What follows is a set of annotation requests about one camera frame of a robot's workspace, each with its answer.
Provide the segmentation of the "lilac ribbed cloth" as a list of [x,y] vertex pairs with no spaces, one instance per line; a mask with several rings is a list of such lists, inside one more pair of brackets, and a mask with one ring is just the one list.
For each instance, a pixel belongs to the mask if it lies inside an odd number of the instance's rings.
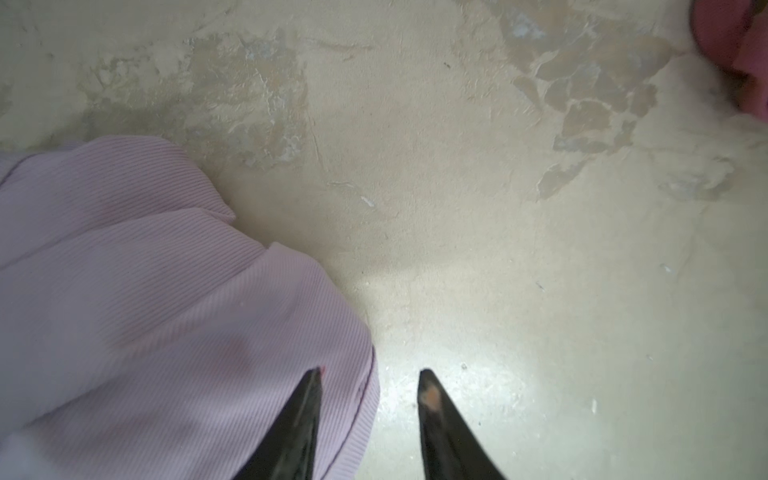
[[311,257],[237,230],[173,143],[1,157],[1,475],[231,479],[321,368],[314,475],[351,479],[379,385]]

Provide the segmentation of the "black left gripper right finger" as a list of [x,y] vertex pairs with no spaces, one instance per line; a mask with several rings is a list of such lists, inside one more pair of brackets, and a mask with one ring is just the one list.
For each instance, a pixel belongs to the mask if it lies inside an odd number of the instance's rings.
[[431,369],[417,390],[421,455],[427,480],[504,480]]

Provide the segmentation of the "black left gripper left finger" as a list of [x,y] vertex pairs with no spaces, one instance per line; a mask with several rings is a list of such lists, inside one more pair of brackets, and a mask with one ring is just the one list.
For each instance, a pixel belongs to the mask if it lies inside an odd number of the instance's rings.
[[322,393],[322,368],[307,370],[233,480],[311,480]]

